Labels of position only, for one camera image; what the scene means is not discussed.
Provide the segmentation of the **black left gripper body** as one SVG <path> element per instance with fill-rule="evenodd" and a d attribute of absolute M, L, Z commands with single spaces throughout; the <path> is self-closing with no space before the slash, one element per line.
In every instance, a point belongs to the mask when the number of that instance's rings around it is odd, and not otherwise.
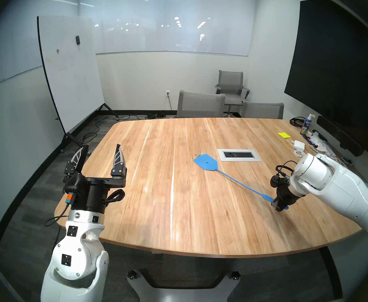
<path fill-rule="evenodd" d="M 105 213 L 110 203 L 124 199 L 125 178 L 89 178 L 83 175 L 70 177 L 70 193 L 74 199 L 71 210 Z"/>

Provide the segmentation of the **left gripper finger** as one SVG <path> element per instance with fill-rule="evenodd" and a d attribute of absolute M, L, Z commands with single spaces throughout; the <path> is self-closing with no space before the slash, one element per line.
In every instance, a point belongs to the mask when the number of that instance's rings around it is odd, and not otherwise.
<path fill-rule="evenodd" d="M 72 156 L 72 159 L 66 163 L 64 170 L 65 176 L 81 173 L 88 153 L 89 145 L 84 145 L 83 147 L 79 148 Z"/>
<path fill-rule="evenodd" d="M 110 175 L 112 178 L 126 178 L 127 168 L 121 145 L 116 145 L 116 151 L 113 157 L 113 166 Z"/>

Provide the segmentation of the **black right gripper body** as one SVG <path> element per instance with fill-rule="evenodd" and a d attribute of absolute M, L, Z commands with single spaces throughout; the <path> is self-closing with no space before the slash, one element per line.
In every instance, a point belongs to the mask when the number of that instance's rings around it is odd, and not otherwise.
<path fill-rule="evenodd" d="M 281 184 L 276 188 L 275 207 L 288 207 L 294 204 L 298 199 L 304 197 L 295 191 L 291 184 Z"/>

